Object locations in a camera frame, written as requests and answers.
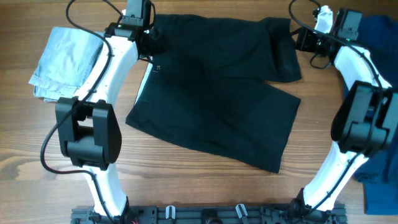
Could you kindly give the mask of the folded light blue jeans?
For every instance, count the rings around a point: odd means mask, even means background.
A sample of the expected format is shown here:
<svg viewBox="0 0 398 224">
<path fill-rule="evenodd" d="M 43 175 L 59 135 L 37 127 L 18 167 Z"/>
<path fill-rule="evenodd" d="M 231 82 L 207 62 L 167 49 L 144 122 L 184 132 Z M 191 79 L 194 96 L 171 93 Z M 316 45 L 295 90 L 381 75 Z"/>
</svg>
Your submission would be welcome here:
<svg viewBox="0 0 398 224">
<path fill-rule="evenodd" d="M 29 84 L 44 101 L 71 98 L 90 75 L 103 41 L 80 29 L 54 27 Z"/>
</svg>

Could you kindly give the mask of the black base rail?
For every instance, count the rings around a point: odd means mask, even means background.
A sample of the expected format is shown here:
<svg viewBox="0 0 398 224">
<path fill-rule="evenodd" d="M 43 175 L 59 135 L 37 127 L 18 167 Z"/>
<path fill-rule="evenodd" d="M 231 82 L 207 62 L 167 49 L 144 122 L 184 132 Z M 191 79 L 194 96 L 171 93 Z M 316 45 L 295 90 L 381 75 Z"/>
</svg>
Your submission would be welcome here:
<svg viewBox="0 0 398 224">
<path fill-rule="evenodd" d="M 195 223 L 338 223 L 348 224 L 343 204 L 325 213 L 313 212 L 306 219 L 291 218 L 287 204 L 265 204 L 261 206 L 216 207 L 167 207 L 131 206 L 121 216 L 110 220 L 106 215 L 94 211 L 94 208 L 75 208 L 72 210 L 71 223 L 140 223 L 140 224 L 195 224 Z"/>
</svg>

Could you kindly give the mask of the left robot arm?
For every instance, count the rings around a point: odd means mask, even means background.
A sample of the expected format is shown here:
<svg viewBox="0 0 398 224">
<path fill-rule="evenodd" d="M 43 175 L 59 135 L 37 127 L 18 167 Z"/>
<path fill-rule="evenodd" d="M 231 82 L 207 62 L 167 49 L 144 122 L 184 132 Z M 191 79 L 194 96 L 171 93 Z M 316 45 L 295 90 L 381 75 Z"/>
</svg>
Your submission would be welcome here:
<svg viewBox="0 0 398 224">
<path fill-rule="evenodd" d="M 155 24 L 151 1 L 128 1 L 103 35 L 103 42 L 91 73 L 73 97 L 59 98 L 55 105 L 60 150 L 86 177 L 95 201 L 93 208 L 72 212 L 72 223 L 133 223 L 128 197 L 121 187 L 116 160 L 122 136 L 114 104 L 126 75 L 138 60 L 148 61 L 149 30 Z"/>
</svg>

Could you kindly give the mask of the black shorts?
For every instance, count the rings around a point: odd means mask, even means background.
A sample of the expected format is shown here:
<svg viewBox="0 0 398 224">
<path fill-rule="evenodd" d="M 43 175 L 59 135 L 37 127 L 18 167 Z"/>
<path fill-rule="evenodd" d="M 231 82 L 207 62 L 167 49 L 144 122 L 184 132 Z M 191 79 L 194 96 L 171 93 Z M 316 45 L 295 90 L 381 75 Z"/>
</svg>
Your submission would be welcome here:
<svg viewBox="0 0 398 224">
<path fill-rule="evenodd" d="M 300 99 L 272 86 L 301 79 L 290 20 L 159 14 L 168 48 L 126 124 L 169 143 L 277 173 Z"/>
</svg>

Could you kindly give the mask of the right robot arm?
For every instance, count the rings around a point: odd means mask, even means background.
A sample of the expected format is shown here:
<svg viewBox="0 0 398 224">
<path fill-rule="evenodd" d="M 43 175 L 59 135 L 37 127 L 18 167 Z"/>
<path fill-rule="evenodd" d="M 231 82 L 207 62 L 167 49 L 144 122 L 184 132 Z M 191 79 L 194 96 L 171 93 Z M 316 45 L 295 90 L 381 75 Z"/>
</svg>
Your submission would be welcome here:
<svg viewBox="0 0 398 224">
<path fill-rule="evenodd" d="M 331 125 L 331 149 L 316 176 L 302 188 L 285 216 L 290 223 L 332 222 L 335 201 L 369 158 L 387 149 L 397 129 L 397 91 L 383 79 L 370 51 L 356 41 L 362 12 L 328 6 L 313 10 L 315 27 L 301 23 L 296 48 L 328 57 L 348 94 Z"/>
</svg>

